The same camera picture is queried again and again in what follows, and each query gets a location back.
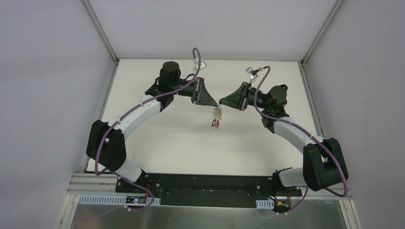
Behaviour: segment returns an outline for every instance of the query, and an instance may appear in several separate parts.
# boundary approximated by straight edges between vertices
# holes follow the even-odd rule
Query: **robotic arm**
[[[254,105],[256,88],[252,87],[252,83],[258,77],[257,73],[261,70],[253,70],[251,67],[246,69],[251,79],[250,82],[243,82],[237,91],[222,98],[219,104],[240,111],[245,110],[249,105]],[[294,120],[285,112],[284,106],[287,104],[287,89],[288,87],[284,84],[277,85],[266,94],[258,91],[256,98],[256,105],[258,108],[263,109],[263,114],[277,118],[277,120],[274,120],[262,116],[263,126],[270,132],[289,141],[304,156],[302,168],[283,169],[273,174],[273,180],[277,183],[274,189],[280,190],[290,186],[308,186],[312,190],[318,191],[340,183],[342,178],[331,157],[311,137],[296,128]],[[312,133],[311,135],[330,150],[338,161],[344,177],[347,179],[348,172],[339,142],[334,138],[324,139]]]
[[[202,62],[200,70],[205,67],[206,64]],[[136,181],[144,172],[127,159],[125,141],[146,120],[162,112],[174,100],[174,94],[157,99],[153,99],[153,97],[174,91],[190,83],[187,79],[180,79],[180,75],[180,67],[176,62],[165,62],[160,70],[159,77],[156,78],[155,83],[145,92],[139,102],[107,122],[97,120],[93,123],[86,154],[96,160],[97,150],[100,143],[104,141],[99,163],[130,181]],[[190,97],[193,104],[217,106],[217,102],[205,88],[204,78],[201,77],[196,77],[194,82],[191,82],[184,90],[179,91],[177,95]],[[112,126],[114,126],[113,129],[104,140],[103,136]]]

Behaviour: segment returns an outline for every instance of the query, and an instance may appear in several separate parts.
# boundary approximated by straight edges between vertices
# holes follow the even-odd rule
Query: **white table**
[[[108,98],[103,121],[138,101],[159,76],[167,60],[124,59]],[[192,73],[191,60],[174,60],[184,78]],[[288,86],[286,112],[315,133],[309,103],[296,62],[206,61],[201,71],[208,92],[219,100],[249,81],[245,69],[270,65],[261,90]],[[140,168],[153,173],[268,176],[286,167],[301,167],[302,154],[285,139],[262,126],[254,107],[241,112],[222,106],[220,128],[211,127],[212,107],[193,105],[188,97],[175,96],[162,113],[152,117],[126,141],[127,155]],[[88,171],[94,171],[94,160]]]

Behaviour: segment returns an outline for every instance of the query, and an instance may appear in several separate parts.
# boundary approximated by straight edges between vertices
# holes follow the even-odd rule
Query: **cable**
[[[329,155],[329,157],[332,159],[332,161],[335,163],[335,166],[336,166],[337,169],[338,169],[338,172],[339,172],[339,174],[340,174],[340,176],[341,176],[342,183],[343,183],[343,186],[344,186],[344,193],[343,193],[343,194],[339,194],[339,193],[336,193],[336,192],[333,191],[333,190],[330,190],[329,188],[325,188],[325,189],[328,190],[330,193],[335,194],[335,195],[337,195],[337,196],[339,196],[339,197],[346,197],[347,194],[348,194],[348,191],[349,191],[349,189],[348,189],[348,187],[347,187],[347,181],[346,181],[346,178],[344,177],[344,173],[343,173],[343,171],[342,171],[342,169],[341,169],[341,167],[340,167],[340,165],[339,165],[339,163],[338,163],[338,160],[336,160],[336,158],[335,158],[335,156],[332,154],[332,152],[331,152],[330,150],[328,150],[320,141],[318,141],[318,139],[316,139],[310,132],[308,132],[306,129],[302,128],[300,125],[298,125],[298,124],[296,124],[296,123],[290,123],[289,121],[284,120],[284,119],[280,119],[280,118],[268,116],[268,115],[262,113],[262,112],[259,110],[259,108],[257,107],[257,104],[256,104],[257,93],[259,92],[259,89],[260,89],[261,85],[263,84],[263,82],[265,81],[266,77],[267,77],[268,74],[270,73],[270,66],[265,66],[265,67],[263,67],[263,68],[267,68],[267,72],[266,72],[265,76],[263,76],[263,79],[260,81],[259,85],[257,86],[257,89],[256,89],[256,91],[255,91],[255,96],[254,96],[254,98],[253,98],[253,104],[254,104],[254,106],[255,106],[256,111],[259,112],[259,114],[260,114],[261,116],[263,116],[263,117],[266,117],[266,118],[269,118],[269,119],[273,119],[273,120],[276,120],[276,121],[280,121],[280,122],[283,122],[283,123],[288,123],[288,124],[290,124],[290,125],[293,125],[294,127],[298,128],[300,131],[302,131],[303,133],[305,133],[306,135],[308,135],[316,144],[318,144],[320,147],[322,147],[322,149],[326,151],[326,153]]]
[[[190,80],[187,84],[185,84],[185,85],[184,85],[183,87],[181,87],[181,88],[178,88],[178,89],[176,89],[176,90],[174,90],[174,91],[171,91],[171,92],[159,94],[159,95],[157,95],[157,96],[155,96],[155,97],[152,97],[152,98],[150,98],[150,99],[145,100],[144,102],[142,102],[142,104],[138,104],[138,105],[132,107],[129,111],[127,111],[124,115],[122,115],[122,116],[119,118],[119,121],[115,121],[115,122],[107,129],[107,131],[104,133],[103,137],[101,138],[100,145],[98,146],[98,149],[97,149],[96,163],[95,163],[95,166],[94,166],[94,173],[96,174],[96,176],[101,175],[102,173],[104,173],[104,172],[107,170],[107,169],[105,168],[105,169],[103,169],[101,172],[98,171],[98,163],[99,163],[99,160],[100,160],[101,149],[103,148],[104,142],[105,142],[105,140],[107,139],[108,134],[111,132],[112,129],[114,129],[114,127],[115,127],[116,125],[118,125],[122,120],[124,120],[130,113],[132,113],[132,112],[135,111],[136,109],[140,108],[143,104],[149,103],[150,101],[153,101],[153,100],[155,100],[155,99],[158,99],[158,98],[161,98],[161,97],[170,95],[170,94],[175,94],[175,93],[177,93],[177,92],[179,92],[179,91],[181,91],[181,90],[187,88],[190,84],[192,84],[192,83],[195,81],[195,79],[197,78],[198,73],[200,72],[200,69],[201,69],[201,54],[200,54],[200,51],[199,51],[197,48],[193,48],[193,50],[192,50],[192,55],[193,55],[194,59],[195,59],[195,57],[196,57],[196,56],[195,56],[195,53],[197,53],[197,56],[198,56],[198,68],[197,68],[197,71],[195,72],[195,74],[193,74],[192,80]],[[150,207],[150,206],[154,203],[155,197],[153,196],[153,194],[151,193],[151,191],[149,191],[147,188],[135,184],[134,182],[132,182],[132,181],[126,179],[125,177],[122,177],[122,176],[121,176],[120,174],[118,174],[118,173],[115,173],[115,172],[112,172],[112,171],[111,171],[111,173],[114,174],[114,175],[116,175],[117,177],[120,177],[122,180],[126,181],[126,182],[129,183],[129,184],[131,184],[131,185],[133,185],[133,186],[135,186],[135,187],[137,187],[137,188],[140,188],[140,189],[142,189],[142,190],[145,190],[145,191],[150,195],[150,197],[152,198],[152,201],[151,201],[149,204],[145,205],[144,207],[142,207],[142,208],[131,208],[130,211],[140,211],[140,210],[144,210],[144,209],[147,209],[148,207]],[[110,209],[109,211],[104,212],[103,214],[101,214],[101,215],[99,215],[99,216],[97,216],[97,217],[95,217],[95,218],[92,218],[92,219],[83,219],[83,220],[91,221],[91,220],[97,219],[97,218],[99,218],[99,217],[101,217],[101,216],[104,216],[104,215],[110,213],[111,211],[113,211],[113,210],[115,210],[115,209],[118,209],[118,208],[120,208],[120,207],[122,207],[122,206],[117,206],[117,207],[115,207],[115,208],[113,208],[113,209]]]
[[[194,75],[194,74],[193,73],[189,74],[184,80],[187,80],[192,75]]]

